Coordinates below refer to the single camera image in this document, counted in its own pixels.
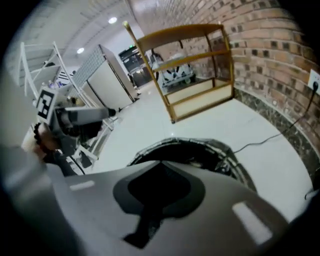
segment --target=brick wall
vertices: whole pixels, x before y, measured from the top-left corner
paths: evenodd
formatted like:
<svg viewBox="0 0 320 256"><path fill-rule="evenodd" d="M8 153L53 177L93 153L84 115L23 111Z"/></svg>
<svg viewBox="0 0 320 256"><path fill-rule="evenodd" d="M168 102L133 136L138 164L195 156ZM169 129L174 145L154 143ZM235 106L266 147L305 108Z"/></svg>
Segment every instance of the brick wall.
<svg viewBox="0 0 320 256"><path fill-rule="evenodd" d="M145 35L186 25L218 23L228 34L234 61L236 86L273 104L292 121L305 111L312 90L307 87L310 69L320 73L313 50L293 17L277 0L129 0ZM219 37L210 38L212 47ZM188 53L205 52L207 41L191 40ZM177 45L159 48L164 58ZM212 75L211 62L196 69ZM299 126L320 152L320 96L316 94Z"/></svg>

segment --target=white floor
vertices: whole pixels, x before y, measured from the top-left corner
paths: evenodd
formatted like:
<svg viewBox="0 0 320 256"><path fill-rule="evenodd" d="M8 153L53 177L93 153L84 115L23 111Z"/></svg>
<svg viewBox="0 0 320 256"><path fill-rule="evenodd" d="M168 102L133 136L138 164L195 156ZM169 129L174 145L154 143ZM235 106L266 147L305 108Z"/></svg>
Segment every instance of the white floor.
<svg viewBox="0 0 320 256"><path fill-rule="evenodd" d="M213 138L233 151L247 143L261 142L278 130L252 109L233 99L222 105L171 124L156 87L141 89L140 100L124 109L95 162L92 172L125 167L135 154L168 137ZM263 145L249 146L236 154L250 174L258 194L293 220L306 207L304 196L312 189L300 157L281 135Z"/></svg>

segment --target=black power cable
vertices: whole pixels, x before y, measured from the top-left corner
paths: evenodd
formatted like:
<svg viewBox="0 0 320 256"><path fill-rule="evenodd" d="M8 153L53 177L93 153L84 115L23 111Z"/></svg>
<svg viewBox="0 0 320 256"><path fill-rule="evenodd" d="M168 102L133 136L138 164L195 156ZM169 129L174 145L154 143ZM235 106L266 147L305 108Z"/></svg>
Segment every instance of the black power cable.
<svg viewBox="0 0 320 256"><path fill-rule="evenodd" d="M240 151L244 150L244 149L245 149L246 147L248 147L248 146L259 146L259 145L262 145L262 144L266 143L267 141L269 141L269 140L271 140L271 139L273 139L273 138L275 138L275 137L278 137L278 136L283 135L283 134L285 134L286 132L288 132L293 126L295 126L296 123L298 123L301 119L303 119L303 118L306 116L306 114L307 114L307 112L308 112L308 110L309 110L309 108L310 108L310 106L311 106L312 100L314 99L314 96L315 96L315 94L316 94L316 92L317 92L317 90L318 90L318 87L319 87L319 84L315 81L315 82L313 83L312 96L311 96L311 98L310 98L310 101L309 101L309 104L308 104L308 106L307 106L307 108L306 108L306 111L304 112L304 114L303 114L301 117L299 117L299 118L298 118L293 124L291 124L287 129L284 129L284 130L283 130L282 132L280 132L279 134L276 134L276 135L273 135L273 136L271 136L271 137L269 137L269 138L266 138L265 140L263 140L263 141L261 141L261 142L248 143L247 145L243 146L242 148L240 148L240 149L237 150L237 151L234 151L233 153L234 153L234 154L239 153ZM219 165L219 166L222 165L228 157L229 157L229 155L226 155L225 158L220 162L221 164L218 164L218 165Z"/></svg>

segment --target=power outlet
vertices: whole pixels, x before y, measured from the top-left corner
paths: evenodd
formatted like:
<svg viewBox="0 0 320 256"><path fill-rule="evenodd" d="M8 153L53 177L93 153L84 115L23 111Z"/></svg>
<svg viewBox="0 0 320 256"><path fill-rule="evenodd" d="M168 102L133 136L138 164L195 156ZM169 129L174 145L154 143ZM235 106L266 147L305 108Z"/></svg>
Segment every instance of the power outlet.
<svg viewBox="0 0 320 256"><path fill-rule="evenodd" d="M312 90L314 89L314 82L317 82L319 85L318 90L316 90L316 93L320 95L320 74L311 69L308 87L310 87Z"/></svg>

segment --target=ceiling light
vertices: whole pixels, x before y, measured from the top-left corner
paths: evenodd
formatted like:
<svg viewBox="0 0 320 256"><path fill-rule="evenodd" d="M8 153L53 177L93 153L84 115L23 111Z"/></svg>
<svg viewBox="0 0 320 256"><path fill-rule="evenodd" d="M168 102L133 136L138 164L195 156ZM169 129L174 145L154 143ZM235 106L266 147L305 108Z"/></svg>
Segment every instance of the ceiling light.
<svg viewBox="0 0 320 256"><path fill-rule="evenodd" d="M82 54L84 52L85 48L80 48L76 51L77 54Z"/></svg>
<svg viewBox="0 0 320 256"><path fill-rule="evenodd" d="M117 18L116 17L112 17L111 19L109 19L109 23L110 24L113 24L117 21Z"/></svg>

